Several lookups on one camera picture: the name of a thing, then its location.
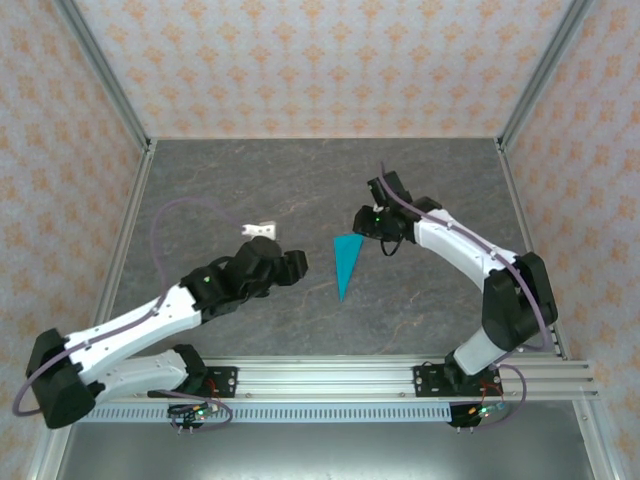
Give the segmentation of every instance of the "floor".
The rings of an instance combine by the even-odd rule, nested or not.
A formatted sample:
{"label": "floor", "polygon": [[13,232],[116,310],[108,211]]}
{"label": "floor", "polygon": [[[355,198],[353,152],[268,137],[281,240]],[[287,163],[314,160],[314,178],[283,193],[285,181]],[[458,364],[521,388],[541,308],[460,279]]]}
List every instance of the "floor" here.
{"label": "floor", "polygon": [[531,402],[512,422],[473,435],[444,423],[232,424],[193,437],[161,424],[77,424],[58,480],[78,478],[594,477],[571,402]]}
{"label": "floor", "polygon": [[[387,258],[365,240],[344,302],[333,238],[372,204],[367,181],[380,162],[414,198],[430,196],[488,240],[524,242],[491,139],[206,140],[158,142],[113,315],[159,293],[149,252],[155,212],[185,196],[217,202],[239,223],[275,220],[283,250],[302,249],[310,269],[237,312],[151,347],[191,343],[201,355],[445,354],[480,325],[481,294],[441,258],[406,243]],[[180,206],[158,230],[171,283],[246,241],[219,213]]]}

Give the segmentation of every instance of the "orange patterned wall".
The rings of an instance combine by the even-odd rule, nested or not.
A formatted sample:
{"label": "orange patterned wall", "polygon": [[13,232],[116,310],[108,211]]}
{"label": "orange patterned wall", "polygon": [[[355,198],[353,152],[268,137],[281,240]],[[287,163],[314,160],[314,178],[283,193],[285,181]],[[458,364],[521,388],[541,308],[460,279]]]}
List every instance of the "orange patterned wall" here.
{"label": "orange patterned wall", "polygon": [[629,478],[640,472],[639,7],[596,0],[509,151],[571,351],[594,360]]}
{"label": "orange patterned wall", "polygon": [[491,137],[570,0],[80,0],[156,137]]}
{"label": "orange patterned wall", "polygon": [[11,415],[33,341],[88,325],[139,158],[53,2],[1,2],[1,478],[43,426]]}

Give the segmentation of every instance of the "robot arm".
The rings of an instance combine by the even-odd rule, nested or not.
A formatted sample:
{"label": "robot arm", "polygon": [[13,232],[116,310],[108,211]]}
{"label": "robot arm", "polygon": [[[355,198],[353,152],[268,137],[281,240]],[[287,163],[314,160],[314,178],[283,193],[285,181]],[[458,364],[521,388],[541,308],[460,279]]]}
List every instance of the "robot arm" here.
{"label": "robot arm", "polygon": [[[206,368],[191,346],[179,345],[156,357],[123,360],[174,333],[231,313],[250,298],[266,297],[273,284],[293,285],[307,269],[304,252],[283,254],[274,240],[256,236],[234,257],[219,258],[182,278],[163,302],[153,300],[64,338],[56,329],[42,333],[33,347],[27,377],[51,358],[71,352],[32,382],[47,426],[69,425],[97,402],[116,396],[155,389],[193,393],[201,386]],[[150,318],[140,321],[152,309]],[[106,338],[97,341],[98,336]]]}
{"label": "robot arm", "polygon": [[[473,382],[480,372],[539,331],[531,305],[508,269],[498,261],[498,255],[520,272],[535,297],[545,325],[555,322],[557,308],[540,257],[532,252],[518,256],[483,240],[428,197],[413,201],[395,172],[385,174],[384,179],[401,200],[441,222],[424,219],[404,208],[387,195],[380,180],[375,178],[368,182],[375,205],[360,209],[353,231],[380,242],[406,239],[432,250],[469,277],[483,294],[482,326],[445,360],[444,375],[453,387]],[[480,248],[469,236],[488,248]]]}

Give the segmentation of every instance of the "blue triangular piece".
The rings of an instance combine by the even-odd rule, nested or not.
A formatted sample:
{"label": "blue triangular piece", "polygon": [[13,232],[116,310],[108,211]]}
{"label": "blue triangular piece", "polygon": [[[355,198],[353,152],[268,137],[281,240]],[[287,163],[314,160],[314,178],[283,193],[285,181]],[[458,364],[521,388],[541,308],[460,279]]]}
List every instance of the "blue triangular piece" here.
{"label": "blue triangular piece", "polygon": [[364,237],[356,234],[344,235],[333,239],[333,247],[336,252],[336,276],[338,277],[341,302],[347,293],[347,286],[358,261],[363,241]]}

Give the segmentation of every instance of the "patterned wallpaper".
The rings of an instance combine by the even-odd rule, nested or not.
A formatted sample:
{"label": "patterned wallpaper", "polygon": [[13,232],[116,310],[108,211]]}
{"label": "patterned wallpaper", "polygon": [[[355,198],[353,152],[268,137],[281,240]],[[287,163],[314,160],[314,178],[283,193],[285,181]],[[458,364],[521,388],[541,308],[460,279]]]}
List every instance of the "patterned wallpaper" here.
{"label": "patterned wallpaper", "polygon": [[139,157],[53,2],[0,2],[1,478],[43,426],[11,415],[33,341],[89,323]]}
{"label": "patterned wallpaper", "polygon": [[79,0],[157,137],[491,137],[570,0]]}
{"label": "patterned wallpaper", "polygon": [[574,356],[640,472],[640,8],[596,1],[509,151]]}

